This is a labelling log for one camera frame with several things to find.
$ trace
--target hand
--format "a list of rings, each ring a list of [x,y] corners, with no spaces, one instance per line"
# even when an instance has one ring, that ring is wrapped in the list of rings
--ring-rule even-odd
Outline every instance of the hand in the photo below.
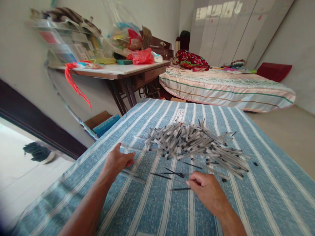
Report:
[[[108,154],[102,173],[105,174],[108,178],[115,181],[117,175],[127,166],[130,167],[133,165],[133,158],[135,153],[124,154],[120,152],[120,145],[118,143],[114,149]]]
[[[193,172],[187,185],[197,194],[204,206],[219,220],[224,217],[226,209],[231,205],[213,174]]]

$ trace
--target red string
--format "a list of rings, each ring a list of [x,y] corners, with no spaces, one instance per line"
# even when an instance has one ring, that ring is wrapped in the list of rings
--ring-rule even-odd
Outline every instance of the red string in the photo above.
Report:
[[[73,78],[71,77],[70,70],[76,67],[77,67],[76,63],[67,63],[66,69],[65,69],[65,77],[67,81],[69,82],[69,84],[72,86],[72,88],[75,90],[75,92],[79,94],[80,97],[83,97],[83,99],[89,104],[90,108],[92,109],[89,99],[87,98],[87,96],[85,96],[85,94],[81,91],[81,89],[79,89],[79,87],[75,84]]]

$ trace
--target table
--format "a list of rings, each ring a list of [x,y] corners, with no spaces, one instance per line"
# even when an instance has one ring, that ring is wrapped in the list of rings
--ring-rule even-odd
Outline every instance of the table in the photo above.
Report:
[[[237,131],[228,146],[252,157],[243,180],[226,170],[220,171],[229,176],[229,181],[223,183],[216,176],[248,235],[315,234],[315,182],[243,111],[145,98],[27,207],[9,235],[56,235],[94,184],[112,148],[123,141],[143,149],[143,140],[134,135],[146,137],[150,127],[172,123],[180,109],[187,122],[206,118],[206,126],[217,135]],[[156,151],[136,152],[135,158],[139,167],[132,166],[132,170],[146,184],[117,176],[106,198],[97,235],[222,235],[217,219],[191,190],[170,191],[185,187],[184,183],[150,174],[165,172],[164,167],[182,173],[199,169],[174,158],[167,160]],[[204,162],[198,156],[194,158]],[[189,158],[185,161],[192,164]]]
[[[105,79],[121,115],[126,113],[122,95],[126,94],[132,108],[137,104],[135,92],[155,80],[166,71],[170,61],[155,62],[150,65],[105,65],[103,69],[78,69],[70,70],[71,74],[85,75]],[[57,72],[65,73],[65,66],[49,66]]]

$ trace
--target blue box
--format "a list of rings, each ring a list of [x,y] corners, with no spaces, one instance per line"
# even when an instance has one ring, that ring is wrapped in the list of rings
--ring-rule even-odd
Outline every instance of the blue box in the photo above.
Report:
[[[118,120],[120,119],[120,116],[118,114],[112,116],[111,118],[104,121],[102,124],[99,124],[95,128],[93,128],[93,131],[97,134],[97,136],[100,138],[107,130],[109,130]]]

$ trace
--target dark door frame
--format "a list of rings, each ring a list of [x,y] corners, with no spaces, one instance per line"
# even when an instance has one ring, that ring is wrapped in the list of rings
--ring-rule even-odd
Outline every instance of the dark door frame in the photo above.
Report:
[[[1,79],[0,116],[75,160],[87,150],[83,144]]]

